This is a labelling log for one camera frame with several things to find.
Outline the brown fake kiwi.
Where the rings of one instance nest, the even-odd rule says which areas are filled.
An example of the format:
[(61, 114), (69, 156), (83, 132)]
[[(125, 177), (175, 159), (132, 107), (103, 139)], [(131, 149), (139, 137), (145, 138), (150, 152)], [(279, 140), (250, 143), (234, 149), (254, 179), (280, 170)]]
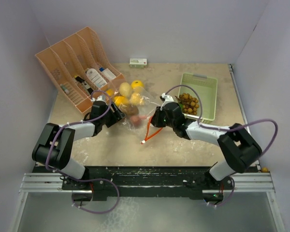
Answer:
[(134, 105), (127, 105), (127, 107), (125, 108), (125, 114), (127, 116), (134, 116), (134, 115), (138, 115), (139, 114), (139, 109), (137, 106)]

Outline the red fake apple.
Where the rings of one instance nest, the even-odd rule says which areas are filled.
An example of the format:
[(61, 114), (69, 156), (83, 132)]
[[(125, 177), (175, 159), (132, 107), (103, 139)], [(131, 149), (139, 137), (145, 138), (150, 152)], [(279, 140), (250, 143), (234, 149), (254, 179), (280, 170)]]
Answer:
[(130, 122), (133, 126), (138, 127), (142, 124), (142, 121), (147, 119), (147, 116), (140, 116), (140, 115), (134, 115), (130, 117)]

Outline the clear zip bag brown food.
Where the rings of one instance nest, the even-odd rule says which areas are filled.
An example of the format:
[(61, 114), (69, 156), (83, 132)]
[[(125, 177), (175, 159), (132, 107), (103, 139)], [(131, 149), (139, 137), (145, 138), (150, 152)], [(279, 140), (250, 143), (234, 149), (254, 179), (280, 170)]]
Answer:
[(131, 97), (129, 103), (121, 103), (119, 106), (126, 116), (124, 125), (139, 137), (142, 145), (162, 131), (162, 128), (154, 127), (151, 124), (158, 106), (159, 104), (153, 97), (143, 94)]

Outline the fake brown grape bunch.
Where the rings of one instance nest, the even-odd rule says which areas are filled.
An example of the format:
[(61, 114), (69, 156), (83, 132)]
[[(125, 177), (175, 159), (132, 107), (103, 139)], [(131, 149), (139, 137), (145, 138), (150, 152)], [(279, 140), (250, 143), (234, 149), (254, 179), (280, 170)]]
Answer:
[(184, 114), (196, 116), (199, 108), (199, 100), (188, 93), (175, 96)]

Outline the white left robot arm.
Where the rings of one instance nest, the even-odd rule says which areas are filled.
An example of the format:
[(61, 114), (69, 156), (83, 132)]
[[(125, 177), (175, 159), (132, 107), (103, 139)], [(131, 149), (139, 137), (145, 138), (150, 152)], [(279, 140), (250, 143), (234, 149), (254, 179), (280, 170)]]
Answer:
[(103, 126), (109, 128), (124, 118), (125, 114), (114, 102), (95, 101), (91, 111), (79, 122), (65, 125), (47, 123), (33, 149), (32, 159), (47, 170), (57, 170), (72, 177), (78, 189), (86, 189), (90, 183), (88, 168), (71, 157), (73, 143), (96, 136)]

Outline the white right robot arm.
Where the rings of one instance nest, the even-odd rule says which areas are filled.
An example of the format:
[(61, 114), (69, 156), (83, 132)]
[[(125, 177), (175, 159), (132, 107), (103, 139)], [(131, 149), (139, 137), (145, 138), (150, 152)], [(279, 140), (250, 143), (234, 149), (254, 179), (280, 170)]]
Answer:
[(210, 189), (217, 189), (222, 179), (229, 175), (244, 173), (262, 153), (261, 147), (241, 124), (222, 128), (199, 124), (186, 118), (176, 102), (156, 107), (151, 124), (156, 128), (170, 127), (180, 138), (220, 147), (224, 160), (215, 163), (206, 172), (205, 183)]

